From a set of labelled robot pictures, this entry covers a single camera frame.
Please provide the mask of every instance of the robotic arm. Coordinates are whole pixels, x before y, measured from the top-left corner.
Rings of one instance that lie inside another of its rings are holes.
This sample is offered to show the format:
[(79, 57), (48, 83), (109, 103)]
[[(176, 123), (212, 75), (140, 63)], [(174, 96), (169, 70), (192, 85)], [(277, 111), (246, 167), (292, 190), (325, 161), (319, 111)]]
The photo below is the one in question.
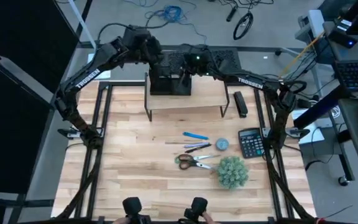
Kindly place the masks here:
[[(225, 60), (214, 58), (207, 46), (190, 46), (190, 51), (185, 54), (181, 75), (207, 75), (224, 82), (238, 82), (251, 86), (265, 93), (276, 112), (275, 122), (270, 129), (265, 145), (274, 150), (280, 150), (286, 135), (285, 126), (287, 119), (295, 107), (295, 93), (306, 88), (303, 82), (285, 82), (283, 80), (266, 78), (245, 70), (232, 71)], [(149, 77), (153, 84), (159, 76), (163, 75), (160, 62), (163, 60), (162, 48), (159, 41), (151, 36), (145, 27), (129, 26), (124, 37), (117, 37), (107, 44), (103, 44), (95, 53), (93, 60), (85, 65), (69, 80), (60, 85), (55, 100), (55, 106), (64, 120), (72, 123), (81, 133), (80, 136), (86, 147), (99, 149), (102, 146), (102, 138), (94, 126), (88, 125), (77, 110), (76, 94), (91, 80), (106, 70), (112, 70), (117, 66), (123, 67), (125, 63), (148, 63), (150, 65)], [(292, 92), (293, 84), (302, 84), (303, 87)], [(273, 166), (270, 151), (266, 150), (269, 172), (289, 198), (294, 209), (301, 218), (313, 219), (306, 213), (296, 198), (288, 190), (279, 174)]]

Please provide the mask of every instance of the scissor handle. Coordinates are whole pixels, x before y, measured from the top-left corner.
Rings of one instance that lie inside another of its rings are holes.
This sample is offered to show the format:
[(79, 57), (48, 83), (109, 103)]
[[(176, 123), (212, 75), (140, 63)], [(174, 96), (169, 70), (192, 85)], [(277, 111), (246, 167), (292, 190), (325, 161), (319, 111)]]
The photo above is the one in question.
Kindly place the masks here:
[(190, 161), (181, 161), (179, 163), (179, 169), (181, 169), (181, 170), (187, 170), (192, 166), (193, 166), (193, 164)]
[(189, 155), (189, 154), (182, 154), (178, 156), (178, 159), (180, 161), (194, 161), (193, 156)]

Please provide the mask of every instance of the scissors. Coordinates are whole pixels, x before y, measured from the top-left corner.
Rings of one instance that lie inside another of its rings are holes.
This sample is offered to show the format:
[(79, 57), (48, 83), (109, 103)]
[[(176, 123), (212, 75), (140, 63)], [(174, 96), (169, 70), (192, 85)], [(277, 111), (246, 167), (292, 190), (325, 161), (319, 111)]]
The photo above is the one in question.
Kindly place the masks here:
[(213, 169), (212, 167), (202, 164), (200, 162), (198, 162), (198, 160), (200, 159), (206, 159), (206, 158), (213, 158), (213, 157), (217, 157), (220, 155), (215, 155), (215, 156), (191, 156), (189, 154), (182, 154), (179, 155), (177, 157), (177, 159), (179, 160), (179, 168), (181, 170), (186, 170), (189, 169), (192, 166), (196, 166), (196, 167), (201, 167), (201, 168), (205, 168), (205, 169)]

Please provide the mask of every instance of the blue pen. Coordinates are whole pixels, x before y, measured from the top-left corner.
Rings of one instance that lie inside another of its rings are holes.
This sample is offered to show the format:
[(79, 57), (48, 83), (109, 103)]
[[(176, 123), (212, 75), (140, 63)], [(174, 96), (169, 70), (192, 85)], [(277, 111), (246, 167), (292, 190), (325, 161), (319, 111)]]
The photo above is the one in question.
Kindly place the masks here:
[(194, 143), (194, 144), (186, 145), (185, 148), (205, 146), (205, 145), (207, 145), (207, 144), (209, 144), (209, 142)]
[(192, 137), (192, 138), (198, 138), (198, 139), (208, 140), (208, 137), (200, 136), (200, 135), (198, 135), (198, 134), (192, 134), (192, 133), (184, 132), (183, 135), (184, 135), (184, 136), (189, 136), (189, 137)]

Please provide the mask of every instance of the blue cable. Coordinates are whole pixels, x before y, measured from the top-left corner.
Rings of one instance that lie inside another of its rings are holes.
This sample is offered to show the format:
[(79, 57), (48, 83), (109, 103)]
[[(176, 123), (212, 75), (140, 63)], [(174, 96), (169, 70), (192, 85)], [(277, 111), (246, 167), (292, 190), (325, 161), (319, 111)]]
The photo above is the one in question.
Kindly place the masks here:
[[(139, 7), (152, 7), (152, 6), (156, 5), (156, 3), (159, 0), (155, 0), (155, 2), (153, 4), (151, 4), (151, 5), (149, 5), (149, 6), (146, 6), (147, 5), (147, 0), (145, 0), (144, 4), (141, 3), (141, 0), (139, 0), (139, 4), (137, 4), (135, 2), (132, 2), (130, 0), (123, 0), (123, 1), (132, 3), (132, 4), (134, 4), (136, 6), (139, 6)], [(181, 1), (183, 3), (191, 4), (193, 6), (193, 9), (183, 13), (182, 8), (179, 7), (179, 6), (166, 5), (166, 6), (164, 6), (164, 9), (157, 10), (157, 11), (146, 12), (144, 14), (144, 16), (148, 20), (150, 20), (151, 17), (153, 17), (153, 16), (157, 16), (160, 19), (168, 21), (168, 22), (171, 22), (171, 23), (178, 23), (178, 24), (184, 25), (184, 26), (192, 26), (192, 28), (194, 29), (194, 32), (197, 35), (199, 35), (199, 36), (201, 36), (203, 38), (204, 44), (206, 45), (207, 36), (203, 35), (203, 34), (200, 34), (197, 31), (197, 28), (196, 28), (196, 26), (194, 24), (192, 24), (190, 22), (189, 23), (185, 22), (185, 21), (187, 21), (186, 15), (189, 12), (194, 11), (197, 8), (197, 5), (192, 3), (192, 2), (188, 2), (188, 1), (184, 1), (184, 0), (179, 0), (179, 1)]]

